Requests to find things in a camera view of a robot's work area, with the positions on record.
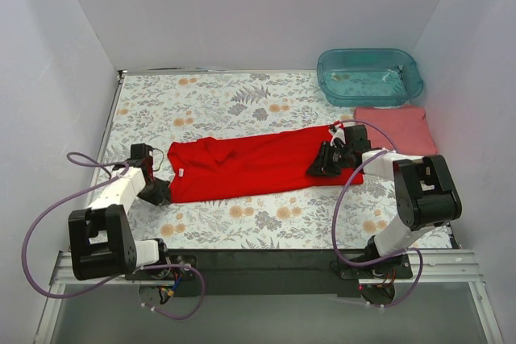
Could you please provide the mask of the red t shirt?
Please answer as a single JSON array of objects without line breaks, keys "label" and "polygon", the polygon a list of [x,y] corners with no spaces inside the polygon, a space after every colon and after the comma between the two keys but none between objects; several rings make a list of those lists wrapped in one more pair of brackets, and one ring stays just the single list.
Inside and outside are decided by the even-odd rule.
[{"label": "red t shirt", "polygon": [[343,185],[353,173],[351,168],[337,177],[306,173],[322,142],[330,139],[327,126],[312,126],[236,139],[174,142],[168,151],[175,173],[169,186],[171,202],[217,201]]}]

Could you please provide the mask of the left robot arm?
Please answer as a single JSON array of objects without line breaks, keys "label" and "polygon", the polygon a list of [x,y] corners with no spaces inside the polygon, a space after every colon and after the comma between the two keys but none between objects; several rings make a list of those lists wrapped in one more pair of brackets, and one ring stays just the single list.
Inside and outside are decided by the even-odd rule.
[{"label": "left robot arm", "polygon": [[171,203],[170,183],[154,177],[154,148],[131,145],[130,157],[114,165],[120,171],[86,209],[69,215],[69,239],[73,274],[78,280],[130,275],[144,270],[156,280],[171,271],[171,259],[160,238],[134,240],[127,219],[139,198],[151,205]]}]

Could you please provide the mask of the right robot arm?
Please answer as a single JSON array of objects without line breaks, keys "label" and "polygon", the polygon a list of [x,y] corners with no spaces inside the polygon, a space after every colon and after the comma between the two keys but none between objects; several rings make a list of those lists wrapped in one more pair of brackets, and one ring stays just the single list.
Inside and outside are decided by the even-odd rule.
[{"label": "right robot arm", "polygon": [[[334,178],[350,168],[335,204],[331,223],[331,241],[336,258],[349,267],[366,267],[374,277],[392,271],[394,257],[411,250],[413,243],[436,227],[459,218],[462,204],[455,183],[441,155],[404,155],[393,148],[374,148],[368,138],[368,124],[354,126],[343,122],[328,127],[329,140],[321,143],[314,162],[307,169],[312,177]],[[336,227],[343,199],[359,174],[394,183],[396,217],[364,249],[362,260],[352,261],[339,250]]]}]

